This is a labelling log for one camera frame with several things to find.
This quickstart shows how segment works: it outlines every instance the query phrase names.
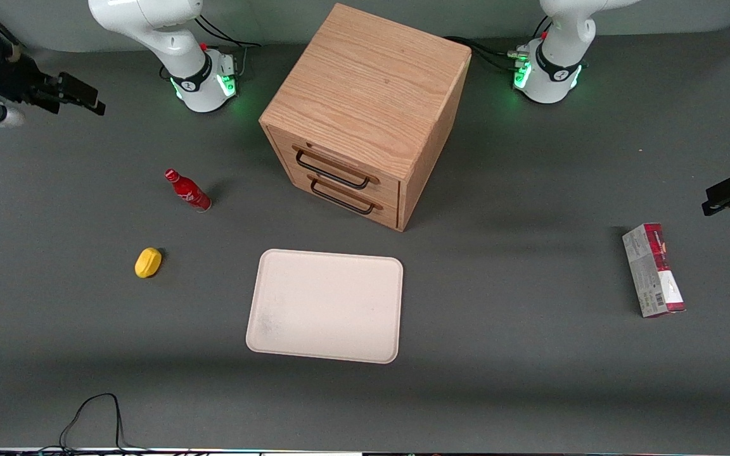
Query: drawer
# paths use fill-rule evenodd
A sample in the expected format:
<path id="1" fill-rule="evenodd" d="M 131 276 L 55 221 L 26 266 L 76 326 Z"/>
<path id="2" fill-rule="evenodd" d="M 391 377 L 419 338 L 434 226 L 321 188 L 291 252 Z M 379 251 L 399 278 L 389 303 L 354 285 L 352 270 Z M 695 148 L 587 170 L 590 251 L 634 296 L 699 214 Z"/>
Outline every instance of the drawer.
<path id="1" fill-rule="evenodd" d="M 335 153 L 279 128 L 270 126 L 269 132 L 281 155 L 281 161 L 288 165 L 287 171 L 293 179 L 300 174 L 314 173 L 322 176 L 324 181 L 336 182 L 339 187 L 360 194 L 368 200 L 388 206 L 398 205 L 397 179 L 385 174 L 364 172 L 344 164 Z"/>
<path id="2" fill-rule="evenodd" d="M 398 210 L 394 206 L 368 200 L 350 189 L 341 187 L 335 182 L 330 182 L 312 173 L 293 174 L 292 177 L 292 184 L 295 187 L 315 194 L 315 196 L 319 196 L 336 206 L 357 213 L 365 219 L 371 219 L 376 223 L 388 226 L 388 228 L 396 229 Z"/>

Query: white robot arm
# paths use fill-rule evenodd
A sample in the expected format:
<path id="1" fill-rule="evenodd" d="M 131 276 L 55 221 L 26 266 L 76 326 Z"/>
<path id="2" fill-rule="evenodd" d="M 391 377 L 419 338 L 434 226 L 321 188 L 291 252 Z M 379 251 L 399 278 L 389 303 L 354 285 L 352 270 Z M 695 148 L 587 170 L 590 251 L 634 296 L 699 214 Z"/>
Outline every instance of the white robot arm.
<path id="1" fill-rule="evenodd" d="M 523 57 L 515 75 L 515 89 L 539 103 L 556 103 L 576 86 L 582 57 L 596 37 L 591 15 L 623 8 L 639 0 L 540 0 L 553 25 L 545 39 L 518 46 Z"/>
<path id="2" fill-rule="evenodd" d="M 171 74 L 177 96 L 196 112 L 217 110 L 235 95 L 232 56 L 202 49 L 188 30 L 157 29 L 199 16 L 203 0 L 89 0 L 104 29 L 126 35 L 154 52 Z"/>

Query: yellow object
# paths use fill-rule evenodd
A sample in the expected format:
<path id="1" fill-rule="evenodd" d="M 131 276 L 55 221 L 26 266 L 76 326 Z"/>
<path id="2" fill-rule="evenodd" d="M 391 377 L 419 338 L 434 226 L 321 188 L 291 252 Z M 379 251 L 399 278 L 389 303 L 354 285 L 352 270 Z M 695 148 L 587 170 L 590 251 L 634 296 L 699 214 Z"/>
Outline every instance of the yellow object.
<path id="1" fill-rule="evenodd" d="M 150 246 L 139 254 L 134 264 L 134 272 L 139 278 L 148 278 L 157 273 L 162 263 L 162 254 L 156 248 Z"/>

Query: bottle cap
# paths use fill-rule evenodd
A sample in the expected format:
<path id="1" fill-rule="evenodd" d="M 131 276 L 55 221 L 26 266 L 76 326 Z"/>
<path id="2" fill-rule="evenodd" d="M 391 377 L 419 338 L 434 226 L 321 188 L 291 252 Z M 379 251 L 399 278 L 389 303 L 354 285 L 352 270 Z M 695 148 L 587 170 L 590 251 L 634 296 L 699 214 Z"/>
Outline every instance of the bottle cap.
<path id="1" fill-rule="evenodd" d="M 177 173 L 173 168 L 170 168 L 170 170 L 165 171 L 165 178 L 171 182 L 176 182 L 179 180 L 179 173 Z"/>

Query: green light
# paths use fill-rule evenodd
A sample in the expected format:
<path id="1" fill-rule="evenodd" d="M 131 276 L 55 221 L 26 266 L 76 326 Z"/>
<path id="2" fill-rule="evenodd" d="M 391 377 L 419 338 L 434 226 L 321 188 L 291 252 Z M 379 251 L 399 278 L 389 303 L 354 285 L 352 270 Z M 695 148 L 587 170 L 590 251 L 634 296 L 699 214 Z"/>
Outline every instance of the green light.
<path id="1" fill-rule="evenodd" d="M 579 65 L 579 68 L 576 69 L 576 74 L 573 75 L 573 82 L 570 83 L 571 89 L 576 87 L 576 81 L 579 79 L 579 73 L 582 71 L 582 65 Z"/>
<path id="2" fill-rule="evenodd" d="M 515 86 L 518 87 L 518 89 L 522 89 L 522 87 L 525 87 L 525 82 L 528 81 L 528 76 L 531 74 L 531 63 L 526 62 L 524 66 L 522 66 L 518 70 L 518 74 L 515 75 Z"/>
<path id="3" fill-rule="evenodd" d="M 182 100 L 182 93 L 179 93 L 179 87 L 176 86 L 176 83 L 174 82 L 174 78 L 170 78 L 170 83 L 172 86 L 174 86 L 174 90 L 176 91 L 176 98 L 179 98 Z"/>
<path id="4" fill-rule="evenodd" d="M 215 75 L 215 80 L 218 81 L 226 96 L 235 95 L 235 78 L 233 76 Z"/>

